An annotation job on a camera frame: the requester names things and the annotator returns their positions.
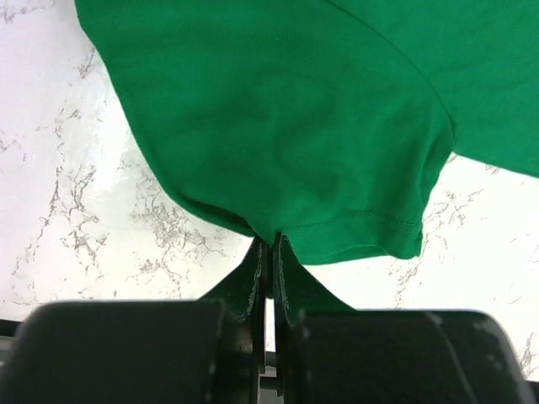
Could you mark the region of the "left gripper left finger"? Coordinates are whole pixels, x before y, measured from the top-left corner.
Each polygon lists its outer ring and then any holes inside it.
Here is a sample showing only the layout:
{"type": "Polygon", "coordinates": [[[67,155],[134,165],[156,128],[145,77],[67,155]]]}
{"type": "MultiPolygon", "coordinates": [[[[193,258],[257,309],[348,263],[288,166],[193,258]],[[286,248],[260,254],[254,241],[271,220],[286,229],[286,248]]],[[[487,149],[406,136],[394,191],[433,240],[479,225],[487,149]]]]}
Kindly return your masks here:
{"type": "Polygon", "coordinates": [[[266,247],[198,300],[68,301],[21,322],[4,403],[255,403],[264,369],[266,247]]]}

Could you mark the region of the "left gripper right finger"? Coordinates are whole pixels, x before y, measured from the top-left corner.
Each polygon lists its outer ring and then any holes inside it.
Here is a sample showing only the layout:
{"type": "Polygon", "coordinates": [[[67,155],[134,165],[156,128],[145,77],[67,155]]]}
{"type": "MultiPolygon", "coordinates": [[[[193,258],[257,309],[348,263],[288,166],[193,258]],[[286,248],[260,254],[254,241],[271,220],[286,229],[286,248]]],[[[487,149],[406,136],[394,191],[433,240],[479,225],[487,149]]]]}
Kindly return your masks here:
{"type": "Polygon", "coordinates": [[[278,392],[288,403],[532,403],[500,325],[481,311],[356,310],[272,247],[278,392]]]}

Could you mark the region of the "green t-shirt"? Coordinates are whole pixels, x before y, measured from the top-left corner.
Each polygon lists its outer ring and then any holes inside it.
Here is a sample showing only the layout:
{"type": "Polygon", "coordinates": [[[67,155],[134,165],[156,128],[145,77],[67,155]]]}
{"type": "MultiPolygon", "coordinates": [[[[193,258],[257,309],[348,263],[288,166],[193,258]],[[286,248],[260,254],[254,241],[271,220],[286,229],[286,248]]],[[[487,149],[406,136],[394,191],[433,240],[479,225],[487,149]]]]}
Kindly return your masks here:
{"type": "Polygon", "coordinates": [[[167,194],[301,262],[432,265],[410,304],[538,291],[535,1],[78,1],[167,194]]]}

